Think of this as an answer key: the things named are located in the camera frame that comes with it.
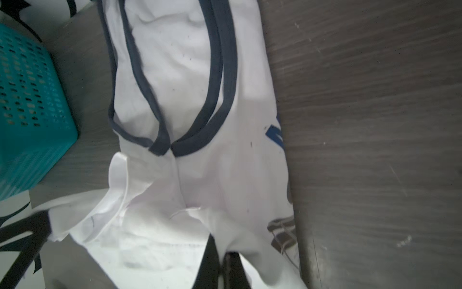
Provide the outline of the teal plastic basket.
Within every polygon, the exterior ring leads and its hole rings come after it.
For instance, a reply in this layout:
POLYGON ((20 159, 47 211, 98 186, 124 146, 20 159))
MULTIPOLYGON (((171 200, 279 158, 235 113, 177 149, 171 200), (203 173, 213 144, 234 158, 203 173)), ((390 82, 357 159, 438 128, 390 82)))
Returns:
POLYGON ((46 48, 1 25, 1 199, 35 187, 77 138, 46 48))

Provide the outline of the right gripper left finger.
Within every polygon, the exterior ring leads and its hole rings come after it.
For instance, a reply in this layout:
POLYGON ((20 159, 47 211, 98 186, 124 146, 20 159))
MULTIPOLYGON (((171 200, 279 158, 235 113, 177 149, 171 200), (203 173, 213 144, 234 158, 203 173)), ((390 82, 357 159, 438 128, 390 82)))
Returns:
POLYGON ((210 235, 192 289, 218 289, 219 276, 220 258, 215 239, 210 235))

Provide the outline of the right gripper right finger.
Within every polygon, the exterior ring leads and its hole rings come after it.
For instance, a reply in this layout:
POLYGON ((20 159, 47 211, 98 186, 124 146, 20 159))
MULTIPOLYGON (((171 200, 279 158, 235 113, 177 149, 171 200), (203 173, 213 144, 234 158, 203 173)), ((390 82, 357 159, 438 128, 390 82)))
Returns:
POLYGON ((228 252, 222 267, 223 285, 225 289, 251 289, 240 255, 228 252))

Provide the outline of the white tank top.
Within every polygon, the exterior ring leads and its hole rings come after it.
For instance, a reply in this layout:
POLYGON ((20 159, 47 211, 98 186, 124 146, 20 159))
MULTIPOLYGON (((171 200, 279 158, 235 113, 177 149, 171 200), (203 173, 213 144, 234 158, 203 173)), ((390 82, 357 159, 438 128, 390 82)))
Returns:
POLYGON ((120 151, 108 187, 41 205, 120 289, 192 289, 208 237, 251 289, 302 289, 256 1, 98 1, 120 151))

